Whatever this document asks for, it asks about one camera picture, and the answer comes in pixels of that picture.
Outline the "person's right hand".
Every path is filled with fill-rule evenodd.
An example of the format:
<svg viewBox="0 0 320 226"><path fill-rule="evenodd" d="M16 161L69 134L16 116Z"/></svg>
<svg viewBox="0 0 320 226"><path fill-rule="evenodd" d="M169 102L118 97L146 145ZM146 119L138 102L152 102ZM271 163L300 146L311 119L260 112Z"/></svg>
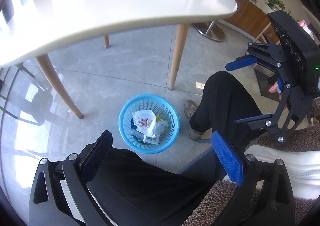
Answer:
<svg viewBox="0 0 320 226"><path fill-rule="evenodd" d="M271 86L271 88L268 90L268 92L271 94L277 94L279 101L281 101L281 99L283 97L283 92L280 90L280 87L278 86L277 82L275 82ZM286 100L285 105L284 105L284 109L289 109L289 108L291 108L291 105L290 105L289 101Z"/></svg>

